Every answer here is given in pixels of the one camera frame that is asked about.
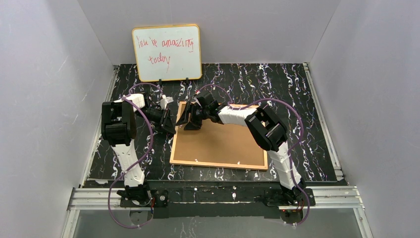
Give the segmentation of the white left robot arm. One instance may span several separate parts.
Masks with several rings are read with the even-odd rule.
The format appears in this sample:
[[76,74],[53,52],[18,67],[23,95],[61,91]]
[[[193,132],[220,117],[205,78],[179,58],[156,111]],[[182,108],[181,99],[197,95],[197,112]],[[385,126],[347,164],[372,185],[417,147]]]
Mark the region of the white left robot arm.
[[138,187],[145,180],[145,172],[140,167],[135,152],[135,115],[147,118],[149,123],[155,123],[155,127],[162,132],[175,134],[175,125],[168,108],[171,102],[172,97],[162,95],[159,106],[152,106],[147,102],[145,94],[137,93],[102,104],[102,138],[109,143],[118,158],[126,187]]

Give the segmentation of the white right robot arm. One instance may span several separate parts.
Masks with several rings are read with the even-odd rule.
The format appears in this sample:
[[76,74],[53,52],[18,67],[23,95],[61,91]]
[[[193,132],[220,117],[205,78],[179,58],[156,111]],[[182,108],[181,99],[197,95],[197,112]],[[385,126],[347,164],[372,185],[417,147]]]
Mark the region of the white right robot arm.
[[263,98],[243,107],[220,104],[209,91],[198,92],[176,122],[186,130],[201,129],[206,119],[218,124],[246,126],[257,145],[265,150],[277,171],[280,185],[288,190],[302,191],[304,184],[291,158],[287,127],[268,104],[273,99]]

